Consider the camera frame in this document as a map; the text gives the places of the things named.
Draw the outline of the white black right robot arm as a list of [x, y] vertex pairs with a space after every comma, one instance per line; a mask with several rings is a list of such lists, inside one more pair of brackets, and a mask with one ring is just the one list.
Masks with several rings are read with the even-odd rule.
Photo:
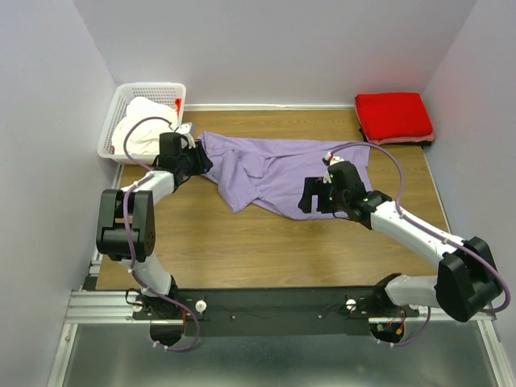
[[387, 316], [399, 306], [426, 306], [464, 323], [504, 290], [483, 239], [462, 239], [411, 216], [388, 195], [367, 190], [349, 161], [335, 162], [322, 177], [307, 177], [298, 207], [305, 214], [344, 212], [349, 220], [388, 235], [436, 267], [433, 277], [387, 276], [357, 301], [360, 311]]

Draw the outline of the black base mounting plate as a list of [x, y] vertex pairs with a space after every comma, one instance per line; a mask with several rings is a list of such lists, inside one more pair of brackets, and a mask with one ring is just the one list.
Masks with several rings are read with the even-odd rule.
[[254, 289], [182, 289], [182, 307], [161, 298], [137, 295], [133, 317], [151, 323], [151, 337], [161, 342], [181, 334], [194, 337], [365, 335], [400, 339], [396, 330], [409, 307], [381, 306], [371, 286]]

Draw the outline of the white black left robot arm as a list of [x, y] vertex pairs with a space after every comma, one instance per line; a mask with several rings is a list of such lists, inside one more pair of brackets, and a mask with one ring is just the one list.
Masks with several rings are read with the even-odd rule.
[[201, 140], [168, 132], [160, 135], [153, 164], [141, 166], [145, 174], [140, 179], [102, 192], [96, 248], [126, 268], [143, 295], [152, 297], [151, 308], [159, 317], [171, 318], [178, 309], [189, 309], [179, 301], [175, 279], [157, 258], [155, 204], [192, 176], [208, 173], [213, 163]]

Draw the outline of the aluminium frame rail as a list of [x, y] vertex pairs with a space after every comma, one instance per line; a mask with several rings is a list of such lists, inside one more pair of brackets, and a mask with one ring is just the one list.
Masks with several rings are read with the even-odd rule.
[[434, 311], [409, 318], [415, 343], [359, 336], [205, 339], [193, 352], [152, 347], [119, 291], [69, 299], [51, 386], [512, 386], [514, 373], [485, 316], [461, 324]]

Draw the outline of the red garment in basket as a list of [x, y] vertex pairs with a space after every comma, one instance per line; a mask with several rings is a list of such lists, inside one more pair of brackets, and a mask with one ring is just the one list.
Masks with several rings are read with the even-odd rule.
[[177, 117], [179, 120], [181, 120], [181, 117], [184, 114], [184, 108], [185, 108], [185, 97], [181, 96], [179, 98], [175, 98], [174, 100], [174, 106], [176, 107], [177, 111]]

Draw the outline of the purple t shirt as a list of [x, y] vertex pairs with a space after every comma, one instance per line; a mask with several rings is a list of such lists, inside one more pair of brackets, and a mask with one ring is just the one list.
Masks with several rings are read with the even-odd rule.
[[233, 213], [254, 204], [295, 220], [331, 219], [298, 208], [307, 177], [323, 177], [322, 158], [338, 141], [246, 139], [204, 131], [198, 137], [213, 167], [205, 175]]

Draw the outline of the folded red t shirt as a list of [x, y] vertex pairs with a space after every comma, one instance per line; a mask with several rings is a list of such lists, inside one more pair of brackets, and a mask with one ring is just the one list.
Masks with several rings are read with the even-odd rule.
[[418, 93], [357, 94], [360, 129], [373, 144], [421, 143], [434, 140], [434, 130]]

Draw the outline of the white plastic laundry basket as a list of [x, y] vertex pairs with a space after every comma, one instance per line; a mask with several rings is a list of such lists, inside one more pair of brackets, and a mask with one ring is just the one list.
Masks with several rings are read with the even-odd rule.
[[132, 82], [119, 86], [112, 98], [104, 126], [98, 141], [98, 155], [104, 159], [111, 159], [120, 164], [133, 164], [136, 160], [141, 163], [151, 164], [156, 155], [131, 155], [127, 150], [127, 141], [131, 133], [141, 124], [159, 117], [148, 117], [139, 121], [127, 134], [123, 142], [125, 155], [115, 155], [112, 148], [111, 137], [115, 126], [126, 113], [129, 102], [136, 97], [148, 98], [153, 102], [164, 104], [172, 108], [175, 98], [186, 98], [186, 87], [181, 83], [173, 82]]

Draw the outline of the white crumpled t shirt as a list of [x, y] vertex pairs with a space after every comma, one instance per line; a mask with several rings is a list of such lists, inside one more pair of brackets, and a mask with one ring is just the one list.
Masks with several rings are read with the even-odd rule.
[[160, 134], [173, 131], [178, 127], [178, 117], [175, 108], [153, 102], [148, 98], [132, 99], [126, 113], [115, 126], [111, 137], [115, 155], [125, 155], [123, 142], [130, 129], [139, 121], [148, 117], [159, 117], [141, 123], [129, 136], [127, 150], [131, 155], [157, 155], [159, 152]]

